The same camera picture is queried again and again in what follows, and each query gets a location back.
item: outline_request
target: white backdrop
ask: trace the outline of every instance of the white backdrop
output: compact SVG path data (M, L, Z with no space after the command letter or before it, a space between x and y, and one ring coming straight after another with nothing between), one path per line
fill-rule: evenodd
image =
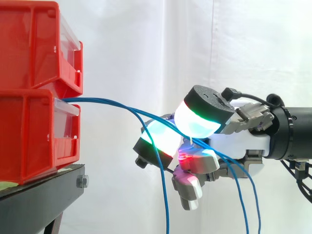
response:
M84 43L84 96L171 113L195 84L226 86L287 106L311 106L312 14L292 0L59 0ZM61 234L161 234L165 210L159 170L135 165L140 123L125 110L81 105L85 194L63 215ZM312 205L282 165L265 160L254 181L263 234L310 234ZM206 183L200 208L184 211L166 173L172 234L245 233L231 179ZM241 181L250 233L254 195Z

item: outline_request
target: blue ethernet cable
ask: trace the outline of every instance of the blue ethernet cable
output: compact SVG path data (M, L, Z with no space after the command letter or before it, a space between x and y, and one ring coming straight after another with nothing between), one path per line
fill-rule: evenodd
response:
M158 116L155 116L153 114L150 114L150 113L147 113L145 111L141 111L139 109L135 109L135 108L130 108L130 107L127 107L127 106L124 106L122 105L121 103L118 103L118 102L115 102L115 101L112 101L112 100L109 100L109 99L104 99L104 98L88 98L88 97L76 97L76 98L67 98L67 99L64 99L64 101L66 102L95 102L95 103L101 103L101 104L109 104L109 105L113 105L113 106L117 106L117 107L121 107L121 108L124 108L124 109L131 109L132 111L134 112L137 112L139 114L142 114L142 115L145 115L145 116L148 116L150 118L153 118L161 123L163 123L164 125L168 126L169 128L173 129L174 131L176 131L178 134L182 135L183 137L185 138L188 138L188 136L184 135L181 131L179 131L175 125L173 125L172 123L169 123L167 121L165 121L164 119L158 117ZM239 193L239 198L240 198L240 201L241 201L241 204L242 204L242 209L243 209L243 213L244 213L244 218L245 218L245 223L246 223L246 232L247 234L249 233L249 228L248 228L248 221L247 221L247 215L246 215L246 210L245 210L245 206L244 206L244 202L242 200L242 195L241 195L241 189L240 189L240 186L239 186L239 183L238 183L238 179L237 179L237 175L236 173L234 172L234 170L232 169L230 163L227 161L230 160L231 162L233 162L234 164L238 165L238 167L244 171L246 173L246 175L248 176L248 178L251 180L251 183L253 185L253 191L254 191L254 194L255 194L255 199L256 199L256 205L257 205L257 212L258 212L258 219L259 219L259 229L258 229L258 233L260 233L260 230L261 230L261 219L260 219L260 211L259 211L259 205L258 205L258 199L257 199L257 194L256 194L256 189L255 189L255 184L251 178L251 176L249 175L249 173L241 166L239 165L239 163L237 163L235 160L233 160L232 158L216 151L215 149L211 148L209 145L207 145L206 143L202 142L201 140L199 139L193 139L193 142L199 146L201 146L202 148L205 148L205 149L212 149L216 152L216 154L218 154L220 156L220 158L228 165L231 173L233 174L234 178L235 178L235 181L236 181L236 184L237 184L237 189L238 189L238 193Z

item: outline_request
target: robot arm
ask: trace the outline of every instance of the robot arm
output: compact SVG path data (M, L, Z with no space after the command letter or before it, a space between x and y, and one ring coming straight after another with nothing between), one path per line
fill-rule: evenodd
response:
M236 100L241 97L259 102ZM263 101L251 95L226 88L221 94L207 87L194 86L175 113L162 117L174 123L185 135L201 138L217 151L235 159L250 174L257 174L264 158L288 160L298 185L309 175L312 158L312 108L285 108L281 98L269 95ZM178 191L182 207L194 210L202 197L201 187L206 181L220 177L233 178L227 164L213 150L199 148L190 140L156 121L148 128L158 148L164 169L168 169L178 150L179 165L172 182ZM139 154L136 163L158 166L147 138L139 139L134 147ZM247 178L235 164L231 164L238 178Z

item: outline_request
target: blue cable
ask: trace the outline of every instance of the blue cable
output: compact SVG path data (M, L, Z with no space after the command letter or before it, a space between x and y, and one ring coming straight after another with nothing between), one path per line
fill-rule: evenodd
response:
M132 111L134 112L137 112L141 115L145 115L147 117L150 117L150 118L153 118L161 123L163 123L164 125L166 125L167 127L171 128L172 130L174 130L175 132L177 132L178 134L182 135L183 137L187 138L187 139L190 139L188 136L184 135L174 124L158 117L158 116L155 116L153 114L150 114L148 112L145 112L145 111L142 111L142 110L139 110L139 109L135 109L135 108L130 108L130 107L127 107L127 106L124 106L122 105L121 103L118 103L116 101L112 101L112 100L109 100L109 99L104 99L104 98L92 98L92 97L76 97L76 98L67 98L67 99L64 99L64 101L66 102L95 102L95 103L101 103L101 104L109 104L109 105L113 105L113 106L117 106L117 107L121 107L121 108L124 108L124 109L131 109ZM249 180L251 181L252 183L252 186L253 186L253 192L254 192L254 196L255 196L255 201L256 201L256 206L257 206L257 213L258 213L258 221L259 221L259 228L258 228L258 233L260 234L260 230L261 230L261 218L260 218L260 209L259 209L259 204L258 204L258 197L257 197L257 193L256 193L256 188L255 188L255 184L253 182L253 179L251 178L251 176L249 175L249 173L238 163L236 162L235 160L233 160L232 158L222 154L221 152L218 152L217 150L213 149L212 147L210 147L209 145L207 145L206 143L204 143L203 141L199 140L199 139L196 139L194 138L193 139L193 142L195 144L197 144L198 146L202 147L202 148L205 148L205 149L212 149L215 151L215 153L217 155L220 156L220 158L227 164L228 168L230 169L231 173L233 174L234 176L234 179L235 179L235 182L236 182L236 185L237 185L237 189L238 189L238 193L239 193L239 198L240 198L240 202L241 202L241 205L242 205L242 209L243 209L243 213L244 213L244 218L245 218L245 224L246 224L246 232L247 234L249 233L249 228L248 228L248 221L247 221L247 215L246 215L246 210L245 210L245 206L244 206L244 202L243 202L243 199L242 199L242 194L241 194L241 189L240 189L240 186L239 186L239 183L238 183L238 179L237 179L237 175L235 173L235 171L232 169L230 163L228 162L231 161L232 163L236 164L246 175L247 177L249 178Z
M66 101L66 102L81 102L81 101L78 100L79 98L80 97L78 97L78 98L67 98L67 99L63 99L63 101ZM161 163L160 156L159 156L158 150L157 150L157 148L155 146L154 140L153 140L150 132L148 131L147 126L145 125L145 123L142 120L142 118L134 110L132 110L132 108L130 108L130 107L127 107L127 106L125 106L125 105L123 105L123 104L121 104L119 102L116 102L116 101L107 101L107 103L102 102L102 104L113 105L113 106L121 107L123 109L126 109L126 110L130 111L132 114L134 114L138 118L138 120L143 125L143 128L145 129L148 137L151 139L151 142L152 142L152 145L153 145L153 149L154 149L154 151L156 153L157 161L158 161L158 164L159 164L160 173L161 173L161 183L162 183L162 190L163 190L163 194L164 194L165 210L166 210L166 234L169 234L169 231L170 231L169 205L168 205L168 198L167 198L167 189L166 189L164 168L163 168L163 165Z

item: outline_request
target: black cable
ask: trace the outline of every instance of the black cable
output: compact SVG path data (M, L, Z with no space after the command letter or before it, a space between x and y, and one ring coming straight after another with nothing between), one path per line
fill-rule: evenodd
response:
M281 107L281 106L275 106L275 105L273 105L273 104L271 104L271 103L269 103L269 102L267 102L267 101L265 101L265 100L263 100L263 99L261 99L259 97L251 95L251 94L240 94L240 97L241 98L249 98L249 99L258 101L258 102L260 102L260 103L262 103L264 105L267 105L267 106L269 106L271 108L274 108L274 109Z
M170 172L171 174L173 174L173 173L174 173L174 171L173 171L173 170L171 170L171 169L169 169L169 168L167 168L167 169L166 169L166 171L167 171L167 172Z
M284 161L281 160L281 163L283 164L283 166L287 169L287 171L294 177L294 172L289 168L289 166L286 165L286 163ZM312 197L307 193L306 190L308 190L308 192L310 194L312 194L312 190L305 184L302 182L302 180L298 179L297 180L297 184L298 184L298 188L301 191L302 195L310 202L312 203Z
M310 202L312 203L312 197L305 191L304 189L304 183L302 183L302 180L297 180L298 188L301 191L302 195Z

